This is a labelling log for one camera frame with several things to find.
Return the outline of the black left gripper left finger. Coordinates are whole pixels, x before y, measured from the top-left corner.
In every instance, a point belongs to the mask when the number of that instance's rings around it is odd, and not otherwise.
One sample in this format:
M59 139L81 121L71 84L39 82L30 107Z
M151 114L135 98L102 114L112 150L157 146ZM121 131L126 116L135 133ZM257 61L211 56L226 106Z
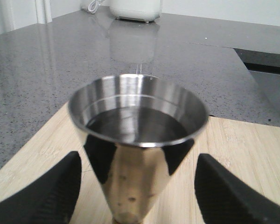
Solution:
M27 187L0 202L0 224L68 224L81 186L82 162L69 152Z

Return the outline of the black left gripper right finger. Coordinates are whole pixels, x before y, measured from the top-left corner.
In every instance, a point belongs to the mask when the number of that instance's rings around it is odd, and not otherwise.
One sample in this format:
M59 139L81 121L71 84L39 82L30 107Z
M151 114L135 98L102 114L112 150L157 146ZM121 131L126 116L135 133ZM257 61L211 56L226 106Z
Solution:
M280 206L253 190L209 154L199 154L195 195L206 224L280 224Z

